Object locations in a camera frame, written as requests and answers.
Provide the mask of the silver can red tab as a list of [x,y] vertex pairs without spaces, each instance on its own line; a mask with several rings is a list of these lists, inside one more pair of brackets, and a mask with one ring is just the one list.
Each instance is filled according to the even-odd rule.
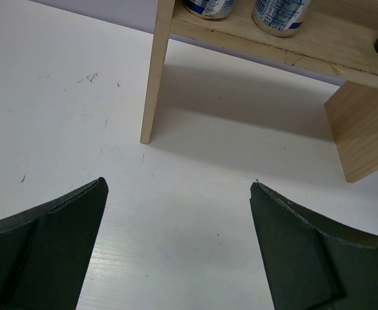
[[300,30],[312,3],[312,0],[258,0],[252,18],[266,33],[290,37]]

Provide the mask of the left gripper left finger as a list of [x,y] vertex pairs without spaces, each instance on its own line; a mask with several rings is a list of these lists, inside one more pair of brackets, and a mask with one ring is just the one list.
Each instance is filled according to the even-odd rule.
[[75,309],[109,188],[98,178],[0,220],[0,309]]

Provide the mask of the blue silver energy can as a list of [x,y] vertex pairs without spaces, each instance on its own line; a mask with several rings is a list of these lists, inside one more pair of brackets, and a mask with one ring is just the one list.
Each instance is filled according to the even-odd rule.
[[234,0],[183,0],[184,7],[201,19],[226,18],[234,7]]

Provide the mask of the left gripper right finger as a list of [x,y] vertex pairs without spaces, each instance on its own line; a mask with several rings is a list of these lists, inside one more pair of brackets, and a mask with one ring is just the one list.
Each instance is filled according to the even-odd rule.
[[275,309],[378,309],[378,236],[251,186],[251,213]]

